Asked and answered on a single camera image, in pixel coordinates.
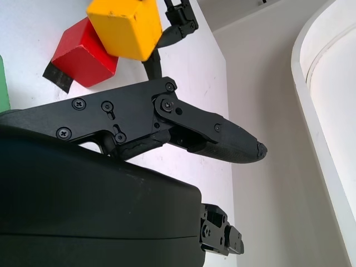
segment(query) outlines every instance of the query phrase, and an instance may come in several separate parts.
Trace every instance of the yellow block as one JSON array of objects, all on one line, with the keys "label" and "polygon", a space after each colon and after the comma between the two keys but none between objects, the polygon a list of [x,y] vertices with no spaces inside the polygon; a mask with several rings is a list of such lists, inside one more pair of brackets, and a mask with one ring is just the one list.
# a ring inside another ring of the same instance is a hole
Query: yellow block
[{"label": "yellow block", "polygon": [[87,8],[106,52],[146,61],[162,35],[156,0],[94,0]]}]

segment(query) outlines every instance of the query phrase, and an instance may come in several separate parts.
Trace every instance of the white curved surface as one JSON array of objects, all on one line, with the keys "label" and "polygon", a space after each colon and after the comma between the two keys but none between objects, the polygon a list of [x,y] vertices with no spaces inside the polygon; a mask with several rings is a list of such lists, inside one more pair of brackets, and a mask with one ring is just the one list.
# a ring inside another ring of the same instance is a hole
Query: white curved surface
[{"label": "white curved surface", "polygon": [[292,73],[350,262],[356,266],[356,1],[332,0],[304,26]]}]

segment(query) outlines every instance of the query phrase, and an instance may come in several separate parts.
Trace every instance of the black screw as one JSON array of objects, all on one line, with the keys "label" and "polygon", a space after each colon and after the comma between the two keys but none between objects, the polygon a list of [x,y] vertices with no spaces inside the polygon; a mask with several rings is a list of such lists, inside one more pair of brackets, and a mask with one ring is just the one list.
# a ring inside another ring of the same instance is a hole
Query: black screw
[{"label": "black screw", "polygon": [[72,101],[72,107],[75,110],[83,110],[86,106],[87,106],[87,104],[81,98],[76,98]]},{"label": "black screw", "polygon": [[169,92],[173,92],[173,91],[175,90],[175,86],[174,86],[173,83],[168,82],[168,83],[166,84],[166,89],[167,89],[167,91],[169,91]]},{"label": "black screw", "polygon": [[173,110],[173,103],[168,99],[163,99],[161,106],[166,112],[171,112]]},{"label": "black screw", "polygon": [[220,132],[221,127],[220,124],[215,124],[215,131]]},{"label": "black screw", "polygon": [[57,130],[56,136],[59,139],[68,140],[72,137],[72,132],[68,128],[62,127]]},{"label": "black screw", "polygon": [[105,101],[101,104],[101,108],[105,112],[111,112],[113,110],[113,104],[109,101]]},{"label": "black screw", "polygon": [[122,132],[119,132],[117,135],[115,135],[115,140],[119,144],[125,143],[126,136]]},{"label": "black screw", "polygon": [[207,237],[209,235],[209,227],[207,225],[204,225],[203,229],[202,229],[202,236],[203,238]]}]

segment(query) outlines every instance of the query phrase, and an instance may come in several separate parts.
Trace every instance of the red block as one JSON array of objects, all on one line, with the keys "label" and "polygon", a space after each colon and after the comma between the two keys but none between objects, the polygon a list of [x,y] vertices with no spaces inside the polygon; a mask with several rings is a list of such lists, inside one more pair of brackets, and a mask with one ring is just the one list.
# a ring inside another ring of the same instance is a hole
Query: red block
[{"label": "red block", "polygon": [[90,87],[114,76],[117,60],[106,53],[85,18],[63,33],[52,63],[82,86]]}]

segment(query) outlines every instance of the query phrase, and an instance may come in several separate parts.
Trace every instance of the green object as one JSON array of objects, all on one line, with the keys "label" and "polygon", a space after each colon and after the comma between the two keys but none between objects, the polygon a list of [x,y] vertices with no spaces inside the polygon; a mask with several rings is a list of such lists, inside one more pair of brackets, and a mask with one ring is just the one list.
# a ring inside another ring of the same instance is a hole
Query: green object
[{"label": "green object", "polygon": [[10,99],[7,93],[5,71],[2,57],[0,56],[0,112],[10,109]]}]

